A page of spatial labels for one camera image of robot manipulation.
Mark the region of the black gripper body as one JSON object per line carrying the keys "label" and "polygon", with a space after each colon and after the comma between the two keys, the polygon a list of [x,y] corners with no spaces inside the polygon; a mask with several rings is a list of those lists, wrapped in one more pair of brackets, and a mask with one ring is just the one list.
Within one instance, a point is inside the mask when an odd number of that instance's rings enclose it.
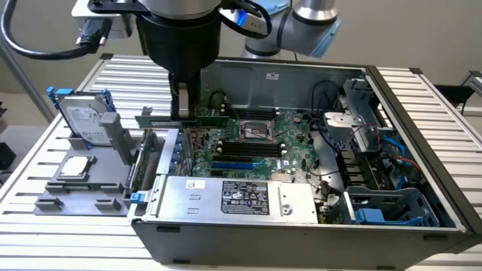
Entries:
{"label": "black gripper body", "polygon": [[177,82],[199,76],[219,55],[220,19],[216,13],[191,20],[144,14],[136,18],[145,55]]}

